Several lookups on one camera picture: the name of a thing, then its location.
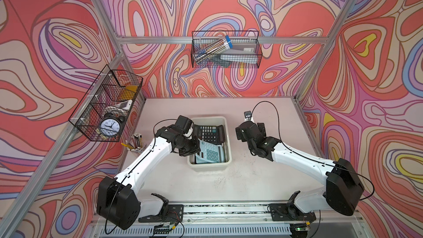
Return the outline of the white plastic storage box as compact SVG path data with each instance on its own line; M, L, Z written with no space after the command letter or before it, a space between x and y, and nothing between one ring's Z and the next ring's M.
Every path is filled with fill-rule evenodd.
M192 121L200 152L188 157L188 166L196 172L225 170L232 162L226 118L197 117Z

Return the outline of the small light blue calculator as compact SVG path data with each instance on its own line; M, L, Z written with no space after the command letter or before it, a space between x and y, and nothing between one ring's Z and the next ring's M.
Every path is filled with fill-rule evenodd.
M216 164L225 162L225 151L222 144L215 145L200 140L200 152L195 155L196 164Z

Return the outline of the black calculator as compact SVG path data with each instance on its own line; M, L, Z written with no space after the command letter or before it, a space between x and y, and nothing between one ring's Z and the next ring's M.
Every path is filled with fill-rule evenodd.
M199 126L194 125L193 133L202 141L219 145L226 142L226 133L223 125Z

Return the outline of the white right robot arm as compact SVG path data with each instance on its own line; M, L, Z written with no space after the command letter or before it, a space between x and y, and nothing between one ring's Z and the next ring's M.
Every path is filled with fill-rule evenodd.
M345 159L323 159L288 146L267 136L264 123L245 121L236 129L237 139L248 145L252 155L288 165L322 184L311 191L294 192L285 205L291 219L316 210L333 210L352 216L364 192L364 186L351 163Z

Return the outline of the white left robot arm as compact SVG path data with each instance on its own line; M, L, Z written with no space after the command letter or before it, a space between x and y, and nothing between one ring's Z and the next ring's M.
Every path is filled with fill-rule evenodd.
M100 182L97 214L122 230L131 227L139 218L165 218L169 211L168 199L157 193L139 199L138 191L149 174L171 153L185 157L199 152L193 121L179 116L174 124L156 130L150 145L129 167Z

